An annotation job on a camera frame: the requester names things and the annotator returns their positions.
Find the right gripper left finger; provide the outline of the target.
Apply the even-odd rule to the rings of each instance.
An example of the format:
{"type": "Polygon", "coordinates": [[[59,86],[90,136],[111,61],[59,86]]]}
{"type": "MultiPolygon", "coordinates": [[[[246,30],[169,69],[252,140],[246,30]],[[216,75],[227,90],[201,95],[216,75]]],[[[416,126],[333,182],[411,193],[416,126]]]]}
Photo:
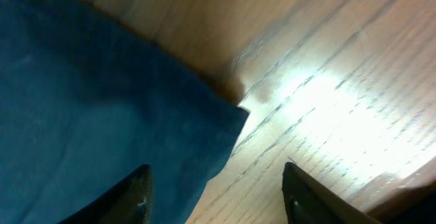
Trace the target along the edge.
{"type": "Polygon", "coordinates": [[[152,207],[151,167],[141,165],[60,224],[149,224],[152,207]]]}

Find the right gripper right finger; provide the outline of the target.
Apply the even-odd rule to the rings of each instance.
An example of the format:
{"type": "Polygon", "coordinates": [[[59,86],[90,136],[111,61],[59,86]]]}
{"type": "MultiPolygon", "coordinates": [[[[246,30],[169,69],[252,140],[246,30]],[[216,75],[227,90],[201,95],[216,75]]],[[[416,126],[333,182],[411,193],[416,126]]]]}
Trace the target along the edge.
{"type": "Polygon", "coordinates": [[[290,224],[378,222],[349,205],[292,162],[287,162],[284,166],[282,191],[287,221],[290,224]]]}

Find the navy blue shorts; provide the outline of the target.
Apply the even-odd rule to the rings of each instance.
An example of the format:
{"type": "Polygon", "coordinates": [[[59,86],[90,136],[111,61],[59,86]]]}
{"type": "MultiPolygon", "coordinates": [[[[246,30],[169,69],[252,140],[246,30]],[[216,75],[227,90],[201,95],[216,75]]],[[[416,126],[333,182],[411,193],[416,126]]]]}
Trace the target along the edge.
{"type": "Polygon", "coordinates": [[[1,0],[1,222],[59,223],[142,165],[184,223],[248,112],[79,0],[1,0]]]}

